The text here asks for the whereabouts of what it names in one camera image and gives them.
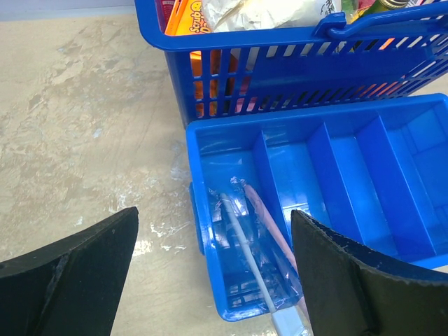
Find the white-blue wrapped toothbrush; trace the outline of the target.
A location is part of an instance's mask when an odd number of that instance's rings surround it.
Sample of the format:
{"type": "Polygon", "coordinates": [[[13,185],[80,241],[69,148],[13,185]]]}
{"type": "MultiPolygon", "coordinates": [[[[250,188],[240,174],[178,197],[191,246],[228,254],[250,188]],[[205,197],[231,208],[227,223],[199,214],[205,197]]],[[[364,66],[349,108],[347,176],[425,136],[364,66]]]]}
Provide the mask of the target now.
{"type": "Polygon", "coordinates": [[[259,200],[209,191],[213,238],[223,272],[224,319],[269,314],[278,335],[312,335],[289,244],[259,200]]]}

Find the cream paper bag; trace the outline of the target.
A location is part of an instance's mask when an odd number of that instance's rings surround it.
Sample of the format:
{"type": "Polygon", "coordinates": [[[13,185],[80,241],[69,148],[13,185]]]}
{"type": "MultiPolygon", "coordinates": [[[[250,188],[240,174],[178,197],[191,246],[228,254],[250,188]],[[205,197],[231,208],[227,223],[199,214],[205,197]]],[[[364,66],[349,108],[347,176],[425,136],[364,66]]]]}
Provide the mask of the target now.
{"type": "Polygon", "coordinates": [[[313,27],[342,10],[341,1],[209,0],[202,14],[213,32],[313,27]]]}

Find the pink box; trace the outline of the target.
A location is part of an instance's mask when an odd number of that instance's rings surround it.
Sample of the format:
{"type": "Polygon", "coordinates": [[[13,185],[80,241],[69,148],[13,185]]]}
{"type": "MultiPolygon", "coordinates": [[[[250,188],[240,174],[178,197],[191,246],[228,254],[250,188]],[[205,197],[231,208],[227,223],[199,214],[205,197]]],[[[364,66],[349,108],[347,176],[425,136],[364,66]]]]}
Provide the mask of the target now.
{"type": "Polygon", "coordinates": [[[174,3],[175,0],[155,0],[157,18],[159,19],[162,31],[166,29],[167,23],[174,7],[174,3]]]}

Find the pink wrapped toothbrush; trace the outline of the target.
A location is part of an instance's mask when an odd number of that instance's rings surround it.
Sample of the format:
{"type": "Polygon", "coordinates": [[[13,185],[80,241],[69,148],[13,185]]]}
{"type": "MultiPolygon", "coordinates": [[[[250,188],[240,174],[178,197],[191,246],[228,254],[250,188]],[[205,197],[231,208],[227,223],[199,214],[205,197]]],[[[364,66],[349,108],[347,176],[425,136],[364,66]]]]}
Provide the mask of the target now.
{"type": "Polygon", "coordinates": [[[239,199],[221,194],[221,204],[226,210],[230,225],[236,235],[238,244],[242,250],[245,263],[248,265],[261,295],[271,314],[277,314],[280,305],[272,299],[268,284],[267,270],[275,267],[281,274],[281,281],[288,285],[295,295],[299,296],[298,307],[309,318],[302,285],[298,276],[298,268],[293,256],[293,250],[282,235],[272,215],[267,210],[265,203],[259,194],[244,179],[231,178],[231,184],[237,188],[253,208],[255,220],[252,224],[255,229],[245,230],[241,219],[249,214],[247,206],[243,206],[239,199]]]}

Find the blue compartment organizer bin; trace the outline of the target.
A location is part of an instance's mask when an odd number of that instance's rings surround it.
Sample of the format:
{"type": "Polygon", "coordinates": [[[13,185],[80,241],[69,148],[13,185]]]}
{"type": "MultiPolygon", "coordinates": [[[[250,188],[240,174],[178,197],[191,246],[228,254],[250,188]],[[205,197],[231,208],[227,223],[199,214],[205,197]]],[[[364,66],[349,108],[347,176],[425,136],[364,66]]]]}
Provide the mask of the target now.
{"type": "Polygon", "coordinates": [[[428,94],[195,121],[186,130],[197,239],[219,316],[269,312],[222,199],[230,200],[277,309],[296,305],[293,267],[246,196],[287,242],[291,213],[398,260],[447,264],[447,97],[428,94]]]}

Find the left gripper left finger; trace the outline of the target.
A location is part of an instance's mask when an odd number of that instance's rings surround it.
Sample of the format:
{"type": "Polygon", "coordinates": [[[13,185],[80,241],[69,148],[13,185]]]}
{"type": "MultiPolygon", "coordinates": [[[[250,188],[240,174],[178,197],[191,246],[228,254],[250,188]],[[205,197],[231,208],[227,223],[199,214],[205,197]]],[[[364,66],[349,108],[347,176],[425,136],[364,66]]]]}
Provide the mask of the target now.
{"type": "Polygon", "coordinates": [[[135,206],[1,262],[2,335],[110,335],[139,230],[135,206]]]}

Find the green sponge package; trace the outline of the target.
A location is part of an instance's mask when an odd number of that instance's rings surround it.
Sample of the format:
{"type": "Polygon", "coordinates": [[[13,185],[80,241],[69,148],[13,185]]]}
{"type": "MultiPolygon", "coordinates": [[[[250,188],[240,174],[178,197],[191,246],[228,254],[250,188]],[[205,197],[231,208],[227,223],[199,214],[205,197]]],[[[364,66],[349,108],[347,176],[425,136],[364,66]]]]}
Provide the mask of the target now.
{"type": "Polygon", "coordinates": [[[342,12],[348,24],[356,21],[375,0],[341,0],[342,12]]]}

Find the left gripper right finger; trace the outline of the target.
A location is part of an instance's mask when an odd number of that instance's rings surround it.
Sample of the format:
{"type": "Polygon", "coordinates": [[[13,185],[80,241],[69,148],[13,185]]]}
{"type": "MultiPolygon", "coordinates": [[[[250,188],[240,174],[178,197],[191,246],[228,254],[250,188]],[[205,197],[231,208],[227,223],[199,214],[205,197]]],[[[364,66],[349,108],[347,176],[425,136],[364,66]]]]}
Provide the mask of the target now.
{"type": "Polygon", "coordinates": [[[447,274],[372,250],[303,211],[290,217],[315,335],[447,334],[447,274]]]}

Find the green glass bottle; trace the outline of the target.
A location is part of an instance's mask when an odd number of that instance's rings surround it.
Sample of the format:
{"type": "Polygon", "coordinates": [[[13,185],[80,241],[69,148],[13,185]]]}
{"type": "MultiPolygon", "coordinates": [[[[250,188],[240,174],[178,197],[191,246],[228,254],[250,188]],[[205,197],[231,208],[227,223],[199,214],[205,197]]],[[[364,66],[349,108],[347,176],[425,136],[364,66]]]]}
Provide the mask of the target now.
{"type": "Polygon", "coordinates": [[[384,11],[402,9],[406,7],[408,3],[409,0],[376,0],[369,8],[369,11],[371,13],[381,13],[384,11]]]}

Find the blue plastic shopping basket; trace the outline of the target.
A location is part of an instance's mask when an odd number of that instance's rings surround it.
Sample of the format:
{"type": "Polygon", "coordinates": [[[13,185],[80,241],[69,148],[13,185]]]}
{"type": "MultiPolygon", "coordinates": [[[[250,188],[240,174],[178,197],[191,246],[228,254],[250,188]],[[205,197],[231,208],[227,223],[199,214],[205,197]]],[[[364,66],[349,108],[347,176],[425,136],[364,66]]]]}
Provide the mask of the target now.
{"type": "Polygon", "coordinates": [[[447,2],[315,27],[168,36],[137,1],[143,38],[164,52],[184,125],[196,120],[406,97],[447,72],[447,2]]]}

